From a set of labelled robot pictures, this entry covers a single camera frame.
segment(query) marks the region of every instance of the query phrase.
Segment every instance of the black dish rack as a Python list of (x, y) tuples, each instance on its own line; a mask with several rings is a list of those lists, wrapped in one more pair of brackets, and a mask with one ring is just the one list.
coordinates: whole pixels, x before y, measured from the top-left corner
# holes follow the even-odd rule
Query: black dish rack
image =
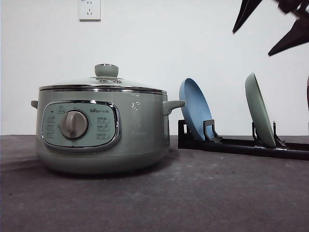
[[(213, 138), (207, 135), (206, 127), (211, 126), (215, 134)], [(226, 139), (215, 131), (214, 119), (203, 121), (205, 141), (194, 139), (185, 120), (178, 121), (178, 148), (194, 149), (214, 152), (244, 154), (261, 157), (274, 157), (282, 159), (309, 160), (309, 144), (286, 143), (276, 135), (276, 123), (273, 122), (276, 147), (267, 147), (259, 140), (255, 126), (252, 123), (253, 140)]]

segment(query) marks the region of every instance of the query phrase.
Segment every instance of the silver knob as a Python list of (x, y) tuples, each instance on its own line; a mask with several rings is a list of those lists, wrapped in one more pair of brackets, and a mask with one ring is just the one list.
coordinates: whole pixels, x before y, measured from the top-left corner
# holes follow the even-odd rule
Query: silver knob
[(96, 76), (117, 77), (118, 67), (113, 64), (97, 64), (95, 66)]
[(88, 129), (87, 117), (79, 111), (67, 112), (60, 122), (61, 133), (70, 139), (83, 136)]

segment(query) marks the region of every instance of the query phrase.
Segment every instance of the plate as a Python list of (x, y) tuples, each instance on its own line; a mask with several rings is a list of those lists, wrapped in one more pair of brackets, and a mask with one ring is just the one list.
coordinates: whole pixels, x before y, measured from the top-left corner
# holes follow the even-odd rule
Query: plate
[(254, 73), (251, 73), (247, 77), (245, 87), (247, 102), (256, 132), (261, 142), (266, 144), (268, 147), (275, 147), (276, 142), (274, 133), (272, 131), (260, 87)]
[[(182, 107), (184, 120), (194, 136), (200, 142), (205, 141), (203, 121), (212, 119), (207, 101), (197, 83), (187, 78), (183, 81), (179, 90), (179, 99), (185, 101)], [(209, 137), (214, 137), (211, 126), (206, 128)]]

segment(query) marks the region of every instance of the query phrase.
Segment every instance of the electrical socket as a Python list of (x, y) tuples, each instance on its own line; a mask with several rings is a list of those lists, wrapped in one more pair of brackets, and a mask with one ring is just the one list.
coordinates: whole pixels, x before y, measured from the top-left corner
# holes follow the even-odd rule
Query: electrical socket
[(101, 0), (79, 0), (80, 21), (101, 20)]

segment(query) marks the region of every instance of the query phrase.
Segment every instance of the dark countertop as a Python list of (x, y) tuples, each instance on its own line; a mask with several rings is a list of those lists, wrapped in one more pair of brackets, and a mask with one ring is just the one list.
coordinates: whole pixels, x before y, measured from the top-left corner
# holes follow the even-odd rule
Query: dark countertop
[(2, 136), (0, 186), (2, 232), (309, 231), (309, 161), (177, 149), (176, 136), (158, 164), (100, 176), (49, 171), (33, 135)]

